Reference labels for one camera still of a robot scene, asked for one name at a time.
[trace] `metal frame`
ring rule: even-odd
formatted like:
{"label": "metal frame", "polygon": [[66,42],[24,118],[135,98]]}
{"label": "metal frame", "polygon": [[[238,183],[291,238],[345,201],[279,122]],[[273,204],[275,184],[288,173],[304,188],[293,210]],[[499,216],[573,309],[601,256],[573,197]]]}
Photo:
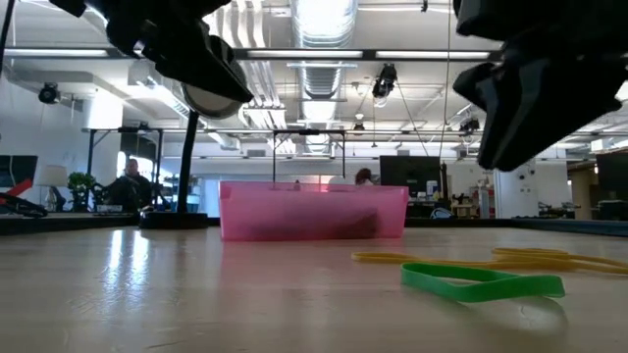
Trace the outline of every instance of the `metal frame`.
{"label": "metal frame", "polygon": [[[105,134],[102,135],[98,140],[95,140],[96,132],[104,131]],[[98,145],[105,137],[107,137],[111,132],[117,133],[138,133],[140,131],[157,131],[159,134],[159,139],[157,142],[157,156],[156,163],[153,164],[153,169],[155,169],[155,180],[159,182],[159,171],[161,170],[161,159],[162,159],[162,149],[164,144],[164,130],[162,128],[152,128],[152,127],[129,127],[122,126],[118,128],[84,128],[83,132],[89,132],[89,150],[87,152],[87,174],[91,176],[91,167],[93,165],[93,155],[94,155],[94,147]],[[153,203],[156,204],[157,196],[153,199]]]}
{"label": "metal frame", "polygon": [[[342,136],[342,178],[346,178],[346,164],[345,164],[345,153],[344,147],[346,143],[346,131],[340,129],[313,129],[313,128],[304,128],[304,129],[275,129],[273,130],[273,182],[277,181],[277,148],[282,145],[288,138],[293,134],[298,134],[300,136],[316,136],[321,133],[331,135],[331,134],[339,134]],[[288,136],[281,140],[279,144],[277,144],[277,135],[278,134],[287,134]]]}

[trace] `lamp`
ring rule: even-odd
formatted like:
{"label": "lamp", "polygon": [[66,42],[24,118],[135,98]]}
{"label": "lamp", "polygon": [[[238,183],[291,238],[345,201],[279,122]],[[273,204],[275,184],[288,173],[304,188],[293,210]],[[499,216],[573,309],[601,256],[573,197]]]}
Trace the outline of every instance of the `lamp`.
{"label": "lamp", "polygon": [[62,212],[66,199],[57,187],[68,186],[68,171],[63,166],[46,166],[37,176],[37,185],[48,186],[46,210]]}

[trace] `lamp shade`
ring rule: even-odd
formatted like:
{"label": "lamp shade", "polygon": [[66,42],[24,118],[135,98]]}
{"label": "lamp shade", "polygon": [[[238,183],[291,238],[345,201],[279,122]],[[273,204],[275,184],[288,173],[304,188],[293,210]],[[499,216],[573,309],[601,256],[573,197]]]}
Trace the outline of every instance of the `lamp shade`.
{"label": "lamp shade", "polygon": [[39,186],[68,186],[68,170],[63,166],[45,166],[37,176]]}

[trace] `potted plant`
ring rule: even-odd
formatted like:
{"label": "potted plant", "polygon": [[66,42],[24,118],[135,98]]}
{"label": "potted plant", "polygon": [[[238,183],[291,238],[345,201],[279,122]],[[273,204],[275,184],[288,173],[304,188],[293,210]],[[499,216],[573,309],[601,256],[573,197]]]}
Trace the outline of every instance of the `potted plant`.
{"label": "potted plant", "polygon": [[68,188],[72,193],[72,211],[88,212],[87,200],[89,198],[89,190],[96,183],[96,179],[81,172],[74,172],[68,176]]}

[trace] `security camera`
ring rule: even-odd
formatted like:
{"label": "security camera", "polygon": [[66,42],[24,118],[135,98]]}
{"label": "security camera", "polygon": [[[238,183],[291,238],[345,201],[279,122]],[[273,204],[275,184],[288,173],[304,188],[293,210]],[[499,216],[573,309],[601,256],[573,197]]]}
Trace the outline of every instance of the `security camera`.
{"label": "security camera", "polygon": [[39,102],[44,104],[57,104],[60,101],[61,93],[57,89],[57,83],[44,83],[39,91]]}

